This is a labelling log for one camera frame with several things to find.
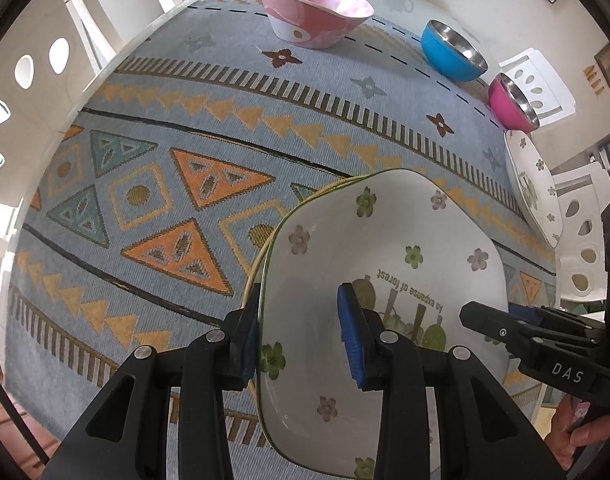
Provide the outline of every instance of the teal triangle pattern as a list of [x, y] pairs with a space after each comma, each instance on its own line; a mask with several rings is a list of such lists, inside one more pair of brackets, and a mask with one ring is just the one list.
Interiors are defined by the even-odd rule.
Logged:
[[96, 186], [93, 184], [58, 204], [47, 212], [47, 216], [73, 233], [101, 247], [109, 247]]
[[315, 192], [318, 191], [317, 189], [314, 189], [313, 187], [303, 186], [302, 184], [296, 184], [295, 182], [292, 182], [290, 184], [290, 187], [291, 187], [291, 190], [294, 192], [294, 195], [296, 195], [296, 198], [298, 199], [299, 202], [302, 202], [304, 199], [309, 198]]
[[509, 290], [509, 284], [512, 281], [514, 275], [516, 274], [516, 269], [507, 264], [502, 264], [502, 270], [504, 270], [505, 272], [505, 286]]
[[99, 130], [91, 130], [89, 136], [92, 139], [92, 159], [96, 178], [158, 147], [155, 142]]
[[556, 304], [556, 286], [550, 285], [549, 283], [543, 283], [545, 285], [545, 293], [547, 295], [547, 303], [551, 308]]

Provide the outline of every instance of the floral plate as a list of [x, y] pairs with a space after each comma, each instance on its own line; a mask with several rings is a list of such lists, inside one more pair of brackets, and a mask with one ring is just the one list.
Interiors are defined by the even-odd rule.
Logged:
[[505, 145], [505, 165], [518, 207], [530, 227], [554, 248], [563, 233], [554, 178], [527, 134], [509, 130]]
[[[352, 380], [336, 293], [353, 282], [365, 308], [427, 348], [465, 345], [502, 380], [503, 346], [462, 327], [476, 300], [507, 310], [491, 240], [436, 185], [388, 170], [303, 202], [276, 228], [262, 272], [259, 414], [272, 446], [319, 472], [371, 478], [382, 394]], [[440, 464], [435, 404], [432, 469]]]

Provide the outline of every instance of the wooden floor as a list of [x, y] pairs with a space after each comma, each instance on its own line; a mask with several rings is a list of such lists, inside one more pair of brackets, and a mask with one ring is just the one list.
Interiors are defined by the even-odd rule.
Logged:
[[[29, 416], [18, 403], [14, 403], [16, 410], [22, 415], [25, 424], [38, 440], [38, 443], [52, 456], [58, 447], [58, 440], [44, 428], [38, 424], [31, 416]], [[32, 448], [25, 442], [25, 439], [16, 429], [13, 422], [9, 419], [5, 409], [0, 405], [0, 441], [9, 451], [9, 454], [16, 460], [16, 463], [27, 473], [27, 475], [35, 480], [40, 478], [40, 474], [44, 466], [38, 460], [38, 457], [32, 451]]]

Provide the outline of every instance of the magenta metal bowl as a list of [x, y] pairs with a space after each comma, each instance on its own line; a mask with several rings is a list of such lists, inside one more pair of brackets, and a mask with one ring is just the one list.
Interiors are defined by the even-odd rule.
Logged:
[[540, 126], [536, 110], [518, 85], [504, 73], [499, 73], [489, 85], [489, 107], [507, 130], [530, 134]]

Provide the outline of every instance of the blue tablecloth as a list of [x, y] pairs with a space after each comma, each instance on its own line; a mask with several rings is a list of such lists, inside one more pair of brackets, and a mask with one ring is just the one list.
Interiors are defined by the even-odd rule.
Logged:
[[[259, 0], [201, 0], [89, 100], [32, 201], [11, 278], [6, 384], [63, 437], [139, 344], [187, 345], [240, 306], [280, 218], [340, 178], [413, 168], [494, 241], [508, 299], [555, 301], [553, 252], [509, 192], [503, 129], [371, 18], [324, 51], [285, 44]], [[226, 399], [236, 478], [319, 478]], [[170, 412], [176, 477], [178, 396]]]

